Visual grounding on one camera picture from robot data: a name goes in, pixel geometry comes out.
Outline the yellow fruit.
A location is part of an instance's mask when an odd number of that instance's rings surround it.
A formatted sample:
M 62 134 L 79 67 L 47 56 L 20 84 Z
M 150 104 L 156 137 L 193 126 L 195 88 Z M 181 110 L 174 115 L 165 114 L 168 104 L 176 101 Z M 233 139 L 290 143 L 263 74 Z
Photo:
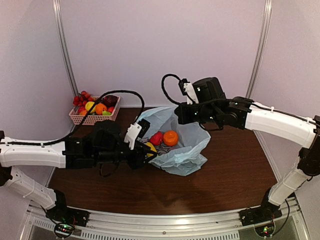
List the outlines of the yellow fruit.
M 155 146 L 154 146 L 151 142 L 146 142 L 145 145 L 148 146 L 151 151 L 153 151 L 153 152 L 155 152 L 155 153 L 157 152 Z M 149 158 L 149 157 L 152 157 L 152 156 L 153 156 L 153 154 L 151 154 L 151 153 L 148 153 L 148 154 L 147 154 L 147 157 L 148 157 L 148 158 Z

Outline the light blue printed plastic bag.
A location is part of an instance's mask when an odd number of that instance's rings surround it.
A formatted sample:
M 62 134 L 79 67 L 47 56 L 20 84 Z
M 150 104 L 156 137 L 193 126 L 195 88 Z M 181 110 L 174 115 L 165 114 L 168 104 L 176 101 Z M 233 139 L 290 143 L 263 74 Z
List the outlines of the light blue printed plastic bag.
M 138 119 L 148 121 L 150 127 L 141 141 L 146 143 L 157 132 L 175 131 L 178 134 L 177 145 L 161 143 L 156 146 L 158 156 L 149 163 L 169 174 L 187 176 L 200 170 L 207 162 L 201 151 L 207 147 L 211 136 L 197 122 L 179 124 L 174 110 L 174 107 L 167 106 L 144 111 Z

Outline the red lychee bunch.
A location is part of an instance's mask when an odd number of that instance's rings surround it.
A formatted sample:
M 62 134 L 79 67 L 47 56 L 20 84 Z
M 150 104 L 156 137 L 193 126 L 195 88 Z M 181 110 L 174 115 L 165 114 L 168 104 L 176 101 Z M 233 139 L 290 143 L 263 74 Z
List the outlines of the red lychee bunch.
M 95 102 L 95 101 L 96 101 L 95 97 L 91 96 L 90 93 L 83 90 L 73 98 L 72 104 L 74 107 L 84 107 L 87 104 L 87 102 Z

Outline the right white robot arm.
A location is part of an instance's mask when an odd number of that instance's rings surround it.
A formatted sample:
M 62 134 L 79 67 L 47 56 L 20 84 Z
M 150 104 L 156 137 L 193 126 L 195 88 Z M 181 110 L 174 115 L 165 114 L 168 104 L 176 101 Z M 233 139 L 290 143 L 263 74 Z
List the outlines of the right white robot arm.
M 178 85 L 186 97 L 174 111 L 179 124 L 214 123 L 218 131 L 233 127 L 258 137 L 278 178 L 256 210 L 259 220 L 268 220 L 289 195 L 320 174 L 319 115 L 303 117 L 245 97 L 227 98 L 216 77 L 182 79 Z

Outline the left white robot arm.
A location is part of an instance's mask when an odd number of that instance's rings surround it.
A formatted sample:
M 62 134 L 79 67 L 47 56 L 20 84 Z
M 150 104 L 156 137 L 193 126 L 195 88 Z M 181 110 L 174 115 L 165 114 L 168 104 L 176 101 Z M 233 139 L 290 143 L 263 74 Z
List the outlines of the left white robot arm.
M 98 121 L 83 137 L 67 136 L 52 142 L 19 142 L 0 133 L 0 184 L 38 203 L 61 222 L 72 218 L 62 192 L 47 188 L 22 173 L 18 166 L 49 166 L 59 169 L 89 169 L 125 162 L 139 169 L 158 154 L 138 141 L 149 129 L 148 121 L 133 123 L 121 137 L 121 127 L 112 120 Z

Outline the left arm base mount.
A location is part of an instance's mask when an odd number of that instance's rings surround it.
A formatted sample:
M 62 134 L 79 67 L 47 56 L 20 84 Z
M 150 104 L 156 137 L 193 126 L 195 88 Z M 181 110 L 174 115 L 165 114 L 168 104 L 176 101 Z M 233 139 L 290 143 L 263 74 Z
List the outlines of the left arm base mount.
M 86 227 L 90 213 L 86 210 L 68 207 L 64 193 L 58 190 L 53 192 L 56 197 L 55 206 L 46 210 L 46 216 L 54 221 Z

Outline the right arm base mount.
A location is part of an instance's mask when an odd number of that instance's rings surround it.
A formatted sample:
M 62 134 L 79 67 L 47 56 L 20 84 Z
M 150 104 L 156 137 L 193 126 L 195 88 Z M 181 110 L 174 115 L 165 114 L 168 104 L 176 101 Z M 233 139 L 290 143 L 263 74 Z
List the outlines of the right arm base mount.
M 238 212 L 242 226 L 255 225 L 274 218 L 280 218 L 283 214 L 279 205 L 274 205 L 269 202 L 268 190 L 262 199 L 261 205 L 257 207 L 248 207 Z

